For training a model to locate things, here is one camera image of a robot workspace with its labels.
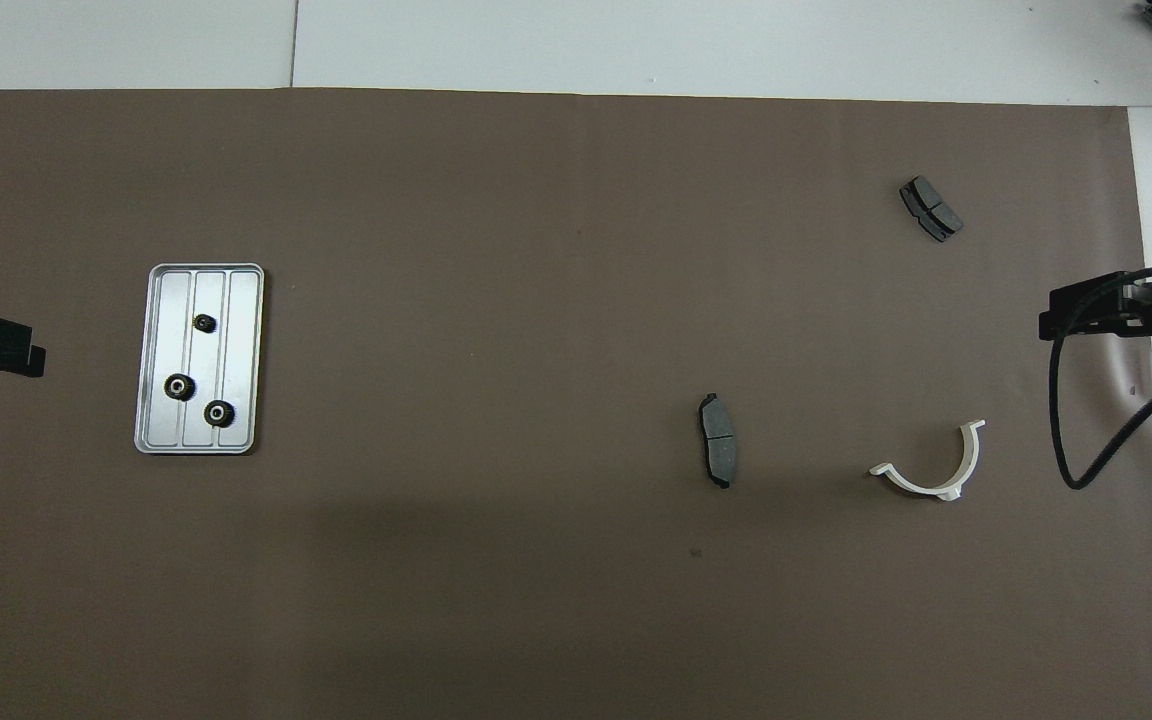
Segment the silver metal tray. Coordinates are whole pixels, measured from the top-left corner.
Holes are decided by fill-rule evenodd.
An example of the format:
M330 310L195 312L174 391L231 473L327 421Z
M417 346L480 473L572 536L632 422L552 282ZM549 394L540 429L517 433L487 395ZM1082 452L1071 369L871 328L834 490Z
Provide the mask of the silver metal tray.
M253 263L165 263L147 272L132 444L147 455L244 455L259 410L265 273ZM211 314L211 334L192 327ZM173 373L197 384L185 402L166 397ZM204 420L210 401L236 409L229 427Z

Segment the brown paper table mat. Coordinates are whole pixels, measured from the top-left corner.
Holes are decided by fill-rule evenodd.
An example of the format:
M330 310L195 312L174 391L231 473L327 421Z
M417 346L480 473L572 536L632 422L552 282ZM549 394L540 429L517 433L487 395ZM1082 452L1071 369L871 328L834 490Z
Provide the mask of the brown paper table mat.
M165 263L264 270L248 454L134 447ZM1152 720L1037 336L1142 264L1121 108L0 91L0 720Z

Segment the short dark brake pad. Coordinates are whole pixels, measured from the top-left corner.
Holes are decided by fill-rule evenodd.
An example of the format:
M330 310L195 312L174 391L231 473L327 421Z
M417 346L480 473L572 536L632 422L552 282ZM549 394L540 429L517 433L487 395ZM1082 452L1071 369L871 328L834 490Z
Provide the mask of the short dark brake pad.
M900 188L899 195L908 213L929 237L945 242L958 232L963 232L964 220L946 204L943 196L935 190L929 179L924 176L910 179Z

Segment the long dark brake pad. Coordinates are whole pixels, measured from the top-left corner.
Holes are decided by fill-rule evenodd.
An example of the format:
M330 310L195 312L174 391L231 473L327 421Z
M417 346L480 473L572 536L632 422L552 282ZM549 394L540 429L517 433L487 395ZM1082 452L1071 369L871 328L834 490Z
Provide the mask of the long dark brake pad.
M730 410L717 393L708 393L700 402L698 418L708 479L718 488L730 488L737 469L737 444Z

